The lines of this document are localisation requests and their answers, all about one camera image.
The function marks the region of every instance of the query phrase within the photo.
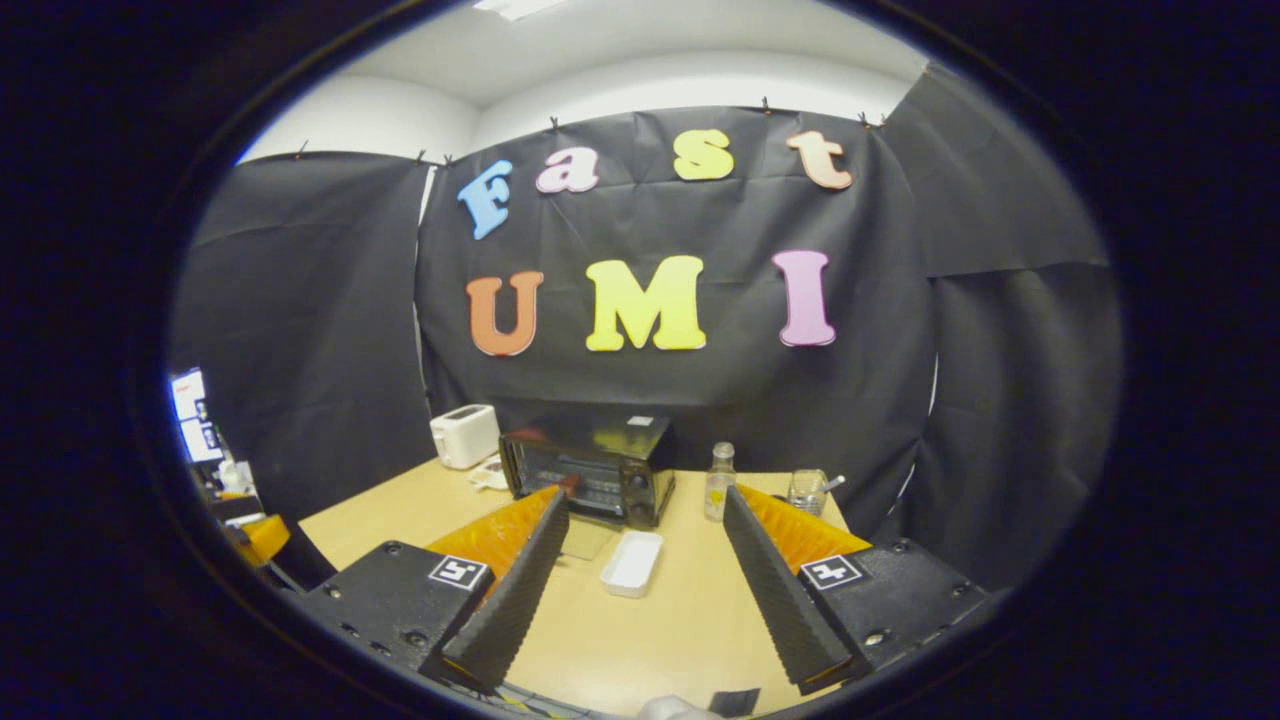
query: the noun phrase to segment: ceiling light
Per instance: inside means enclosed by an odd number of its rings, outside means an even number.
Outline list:
[[[525,15],[545,10],[553,5],[559,5],[564,0],[480,0],[472,5],[477,10],[490,10],[507,18],[518,20]]]

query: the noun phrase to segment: black fabric panel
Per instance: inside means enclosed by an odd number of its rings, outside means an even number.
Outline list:
[[[1064,264],[936,291],[937,404],[895,514],[1001,588],[1047,556],[1100,477],[1123,372],[1115,279]]]
[[[687,129],[731,138],[733,172],[719,181],[676,176],[672,142]],[[786,138],[808,129],[845,147],[845,191],[817,186]],[[557,149],[599,155],[598,186],[543,195],[535,178]],[[458,191],[499,159],[511,215],[472,240]],[[845,474],[841,505],[855,532],[888,511],[923,432],[933,374],[929,286],[914,236],[913,199],[874,129],[817,114],[736,108],[632,113],[535,133],[465,158],[436,176],[421,228],[417,304],[433,406],[497,406],[513,429],[550,406],[621,405],[668,414],[678,462],[703,468],[716,441],[737,447],[740,470],[822,468]],[[819,250],[827,320],[824,347],[778,340],[787,305],[772,256]],[[662,351],[630,342],[591,352],[595,287],[588,265],[623,260],[648,286],[662,259],[694,255],[698,318],[707,346]],[[467,282],[539,270],[538,333],[513,357],[477,350],[468,329]],[[515,292],[498,295],[498,328],[515,324]]]
[[[918,202],[931,277],[1107,264],[1092,217],[1052,158],[946,68],[929,67],[882,133]]]
[[[210,414],[294,532],[434,456],[411,304],[425,178],[378,155],[256,160],[196,232],[172,366],[205,370]]]
[[[915,538],[998,589],[1047,556],[1101,473],[1123,379],[1116,281],[1066,177],[968,82],[932,65],[883,137],[936,278],[938,379],[876,537]]]

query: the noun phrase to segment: wooden table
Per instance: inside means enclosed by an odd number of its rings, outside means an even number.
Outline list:
[[[677,478],[657,529],[663,547],[649,593],[617,597],[600,582],[622,530],[594,560],[562,555],[508,683],[620,715],[635,715],[645,701],[664,694],[707,707],[717,691],[759,688],[755,714],[801,701],[787,682],[724,527],[703,516],[704,473],[678,471]],[[744,486],[786,495],[790,473],[737,478]],[[426,546],[511,501],[503,491],[476,492],[465,471],[433,460],[302,520],[301,527],[342,570],[388,539]],[[827,503],[823,519],[847,529],[835,502]]]

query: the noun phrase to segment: letter m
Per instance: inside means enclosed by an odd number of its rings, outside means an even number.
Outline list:
[[[690,255],[664,259],[653,274],[648,290],[641,290],[631,269],[622,260],[604,260],[586,269],[595,283],[595,331],[586,338],[594,351],[622,350],[623,340],[617,322],[631,338],[631,345],[644,347],[649,331],[662,316],[653,336],[654,347],[662,350],[696,350],[707,345],[707,336],[698,328],[698,274],[703,261]]]

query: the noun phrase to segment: orange object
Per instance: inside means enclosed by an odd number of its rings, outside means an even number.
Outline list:
[[[575,475],[566,477],[558,484],[559,484],[559,487],[564,488],[564,495],[566,496],[573,497],[573,493],[577,492],[577,486],[581,482],[582,482],[582,475],[576,475],[575,474]]]
[[[739,484],[737,489],[792,574],[799,573],[805,562],[832,555],[847,555],[872,546],[863,538],[832,528],[820,518],[814,518],[773,496],[742,484]]]
[[[471,296],[471,341],[481,352],[498,357],[520,355],[534,342],[540,284],[543,274],[536,270],[511,275],[511,287],[516,288],[516,328],[509,333],[500,333],[494,313],[502,278],[476,278],[467,283],[467,295]]]
[[[426,550],[484,562],[493,570],[494,582],[489,587],[489,593],[493,593],[529,542],[529,536],[534,533],[558,489],[559,486],[550,486],[517,500],[453,530],[426,546]]]
[[[255,568],[266,565],[289,542],[289,528],[279,515],[246,523],[241,530],[244,530],[247,541],[237,544],[236,550]]]

